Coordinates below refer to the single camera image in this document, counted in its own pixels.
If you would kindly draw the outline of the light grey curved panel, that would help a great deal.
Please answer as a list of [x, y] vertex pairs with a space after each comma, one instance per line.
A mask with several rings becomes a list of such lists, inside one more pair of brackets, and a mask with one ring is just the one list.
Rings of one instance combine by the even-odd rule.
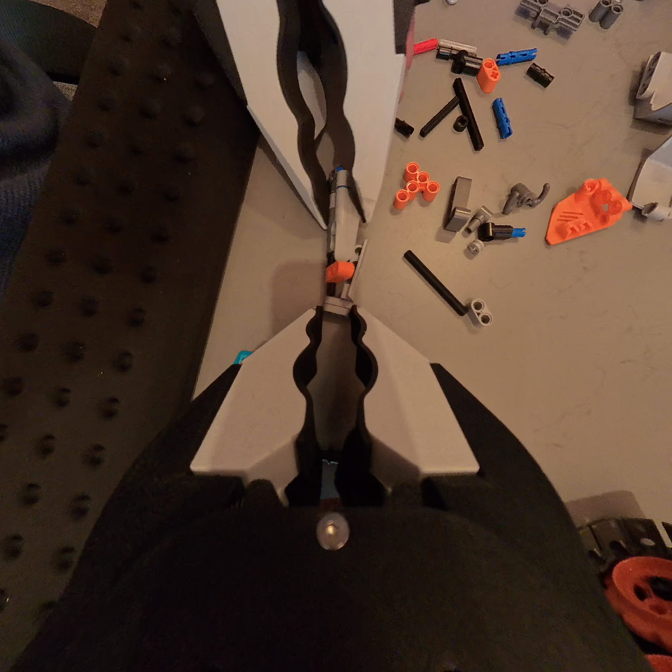
[[656, 52], [646, 62], [636, 92], [634, 118], [671, 126], [670, 52]]
[[671, 221], [671, 137], [639, 164], [628, 200], [651, 221]]

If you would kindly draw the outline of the grey tracked toy robot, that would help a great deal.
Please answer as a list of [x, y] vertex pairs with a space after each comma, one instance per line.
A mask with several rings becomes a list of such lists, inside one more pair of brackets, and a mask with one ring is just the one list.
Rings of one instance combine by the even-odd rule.
[[577, 528], [605, 596], [655, 671], [671, 670], [671, 523], [602, 518]]

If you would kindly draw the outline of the orange T-shaped connector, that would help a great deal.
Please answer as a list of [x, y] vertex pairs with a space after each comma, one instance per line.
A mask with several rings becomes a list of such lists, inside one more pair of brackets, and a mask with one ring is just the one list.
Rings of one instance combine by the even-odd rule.
[[396, 211], [404, 210], [416, 200], [423, 204], [432, 203], [440, 193], [440, 183], [433, 180], [415, 161], [406, 164], [402, 177], [403, 185], [396, 191], [392, 202]]

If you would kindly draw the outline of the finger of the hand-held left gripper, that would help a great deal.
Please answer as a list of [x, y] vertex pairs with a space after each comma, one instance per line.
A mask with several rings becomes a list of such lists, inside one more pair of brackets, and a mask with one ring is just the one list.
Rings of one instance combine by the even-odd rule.
[[298, 1], [217, 1], [248, 112], [322, 229], [329, 186], [315, 149], [315, 119], [300, 90]]
[[407, 68], [396, 54], [393, 1], [320, 1], [329, 41], [324, 48], [327, 135], [336, 166], [364, 222], [372, 220], [391, 146]]

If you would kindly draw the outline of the dark grey hook piece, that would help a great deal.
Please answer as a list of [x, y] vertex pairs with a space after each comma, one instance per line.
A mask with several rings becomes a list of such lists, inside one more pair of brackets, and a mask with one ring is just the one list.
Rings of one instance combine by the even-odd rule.
[[542, 204], [542, 202], [548, 196], [550, 191], [550, 183], [545, 183], [541, 192], [536, 196], [531, 189], [529, 189], [524, 183], [515, 184], [508, 195], [508, 198], [501, 210], [503, 215], [511, 214], [517, 208], [536, 208]]

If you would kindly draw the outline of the dark grey angled beam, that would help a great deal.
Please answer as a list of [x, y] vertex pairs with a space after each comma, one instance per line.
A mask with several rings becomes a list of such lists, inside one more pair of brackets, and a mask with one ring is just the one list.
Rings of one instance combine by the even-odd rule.
[[458, 176], [452, 186], [448, 205], [443, 217], [442, 228], [448, 232], [460, 232], [471, 218], [471, 209], [468, 207], [470, 191], [473, 181], [470, 178]]

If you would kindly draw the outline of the black medium axle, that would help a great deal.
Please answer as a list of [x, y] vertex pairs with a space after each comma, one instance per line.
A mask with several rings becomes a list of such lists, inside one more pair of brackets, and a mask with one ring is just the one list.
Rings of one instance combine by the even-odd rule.
[[450, 113], [452, 113], [459, 105], [459, 100], [457, 96], [452, 97], [449, 102], [444, 105], [432, 118], [425, 123], [425, 125], [419, 131], [419, 136], [421, 138], [426, 138], [429, 133], [431, 133], [441, 122], [443, 122]]

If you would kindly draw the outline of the dark grey connector cluster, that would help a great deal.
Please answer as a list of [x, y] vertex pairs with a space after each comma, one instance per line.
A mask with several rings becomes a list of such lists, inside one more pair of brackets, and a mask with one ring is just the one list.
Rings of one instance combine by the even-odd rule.
[[529, 21], [532, 29], [542, 30], [547, 36], [555, 33], [564, 40], [575, 34], [586, 17], [572, 5], [552, 1], [520, 1], [515, 15]]

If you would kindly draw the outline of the grey toy actuator assembly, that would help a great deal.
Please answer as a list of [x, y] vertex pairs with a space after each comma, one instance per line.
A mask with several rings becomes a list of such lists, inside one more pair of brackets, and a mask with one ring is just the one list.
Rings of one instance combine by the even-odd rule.
[[348, 282], [325, 283], [323, 303], [326, 313], [343, 318], [356, 305], [368, 245], [363, 220], [349, 189], [349, 178], [349, 172], [342, 166], [336, 167], [331, 176], [326, 267], [335, 261], [349, 261], [356, 264], [356, 271]]

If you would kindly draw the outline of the black connector with blue pin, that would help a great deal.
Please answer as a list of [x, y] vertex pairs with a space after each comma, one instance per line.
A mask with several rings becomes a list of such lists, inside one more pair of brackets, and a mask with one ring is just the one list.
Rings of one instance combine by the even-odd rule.
[[478, 227], [476, 235], [482, 242], [492, 242], [496, 240], [522, 239], [526, 235], [526, 230], [525, 228], [515, 228], [507, 224], [485, 222]]

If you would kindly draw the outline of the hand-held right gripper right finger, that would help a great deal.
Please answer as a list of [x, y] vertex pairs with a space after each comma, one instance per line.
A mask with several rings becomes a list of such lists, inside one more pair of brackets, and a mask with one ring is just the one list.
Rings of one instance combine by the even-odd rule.
[[381, 484], [476, 474], [478, 461], [429, 360], [364, 308], [353, 307], [350, 321], [364, 387], [356, 428], [365, 471]]

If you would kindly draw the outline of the grey and black connector assembly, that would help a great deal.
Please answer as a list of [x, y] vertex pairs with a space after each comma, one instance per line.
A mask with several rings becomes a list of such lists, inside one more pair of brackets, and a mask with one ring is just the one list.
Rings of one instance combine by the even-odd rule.
[[453, 40], [439, 40], [436, 59], [451, 63], [451, 71], [458, 75], [477, 76], [484, 59], [479, 57], [475, 46]]

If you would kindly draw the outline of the black studded foam mat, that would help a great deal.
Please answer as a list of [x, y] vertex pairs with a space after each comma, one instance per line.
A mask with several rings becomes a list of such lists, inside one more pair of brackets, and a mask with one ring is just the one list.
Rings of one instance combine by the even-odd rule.
[[195, 1], [108, 1], [1, 307], [1, 670], [189, 403], [259, 133]]

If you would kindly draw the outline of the orange angled panel piece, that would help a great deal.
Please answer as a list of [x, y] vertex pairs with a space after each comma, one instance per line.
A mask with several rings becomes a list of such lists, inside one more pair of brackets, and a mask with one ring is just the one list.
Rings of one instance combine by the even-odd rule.
[[559, 245], [613, 226], [631, 203], [606, 179], [586, 180], [553, 209], [545, 241]]

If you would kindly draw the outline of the black long axle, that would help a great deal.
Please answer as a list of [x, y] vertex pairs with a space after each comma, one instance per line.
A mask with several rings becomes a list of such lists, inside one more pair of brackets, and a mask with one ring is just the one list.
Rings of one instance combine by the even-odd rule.
[[407, 250], [403, 255], [404, 260], [416, 271], [425, 283], [459, 316], [466, 316], [468, 309], [456, 298], [436, 277], [434, 273], [418, 258]]
[[472, 105], [466, 93], [466, 89], [461, 77], [457, 77], [453, 82], [453, 89], [455, 96], [458, 100], [458, 107], [462, 115], [466, 118], [467, 122], [467, 131], [470, 137], [472, 147], [475, 152], [480, 152], [483, 150], [484, 141], [476, 121], [475, 114], [473, 112]]

